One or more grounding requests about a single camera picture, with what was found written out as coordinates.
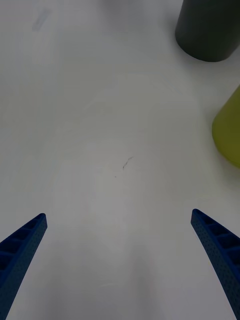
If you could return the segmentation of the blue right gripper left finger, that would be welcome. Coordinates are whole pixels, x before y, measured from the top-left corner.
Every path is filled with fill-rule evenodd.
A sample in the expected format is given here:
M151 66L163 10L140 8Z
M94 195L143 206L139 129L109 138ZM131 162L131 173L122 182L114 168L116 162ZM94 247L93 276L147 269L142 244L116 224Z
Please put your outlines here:
M0 319L7 318L47 228L40 213L0 243Z

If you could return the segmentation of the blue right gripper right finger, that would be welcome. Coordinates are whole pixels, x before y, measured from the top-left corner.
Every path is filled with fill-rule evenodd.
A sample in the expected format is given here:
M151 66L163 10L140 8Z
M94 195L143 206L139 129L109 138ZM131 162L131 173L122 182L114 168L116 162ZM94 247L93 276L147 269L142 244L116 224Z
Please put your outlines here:
M236 319L240 319L240 238L198 209L192 211L191 225L215 270Z

